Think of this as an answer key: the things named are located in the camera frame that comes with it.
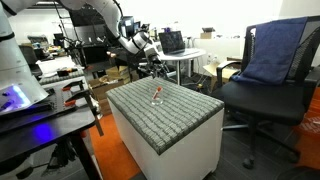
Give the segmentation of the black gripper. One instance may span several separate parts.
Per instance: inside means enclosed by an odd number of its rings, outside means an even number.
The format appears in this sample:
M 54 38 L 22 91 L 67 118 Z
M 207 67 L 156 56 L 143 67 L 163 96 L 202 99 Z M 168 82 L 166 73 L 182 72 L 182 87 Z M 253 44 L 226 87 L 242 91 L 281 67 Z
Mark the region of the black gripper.
M 147 58 L 145 70 L 153 78 L 166 78 L 169 72 L 167 65 L 160 60 L 158 55 L 151 55 Z

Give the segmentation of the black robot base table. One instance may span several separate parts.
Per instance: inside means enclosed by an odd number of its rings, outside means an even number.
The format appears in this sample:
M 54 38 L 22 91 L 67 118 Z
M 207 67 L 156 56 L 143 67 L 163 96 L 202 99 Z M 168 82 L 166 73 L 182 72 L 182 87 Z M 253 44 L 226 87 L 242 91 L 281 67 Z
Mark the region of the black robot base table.
M 94 116 L 87 108 L 11 131 L 0 136 L 0 162 L 30 155 L 54 143 L 70 139 L 90 180 L 101 180 L 81 133 L 94 126 Z

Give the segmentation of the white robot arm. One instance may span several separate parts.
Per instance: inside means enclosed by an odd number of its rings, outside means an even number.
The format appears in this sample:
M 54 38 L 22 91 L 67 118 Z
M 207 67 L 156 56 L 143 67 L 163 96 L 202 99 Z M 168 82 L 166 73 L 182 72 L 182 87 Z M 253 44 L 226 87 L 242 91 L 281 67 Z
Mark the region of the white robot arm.
M 40 0 L 0 0 L 0 114 L 29 108 L 44 100 L 48 93 L 42 88 L 15 39 L 8 18 L 35 5 Z M 57 0 L 65 9 L 79 10 L 91 5 L 104 19 L 108 30 L 129 53 L 158 54 L 155 42 L 147 32 L 125 38 L 120 31 L 122 9 L 116 0 Z

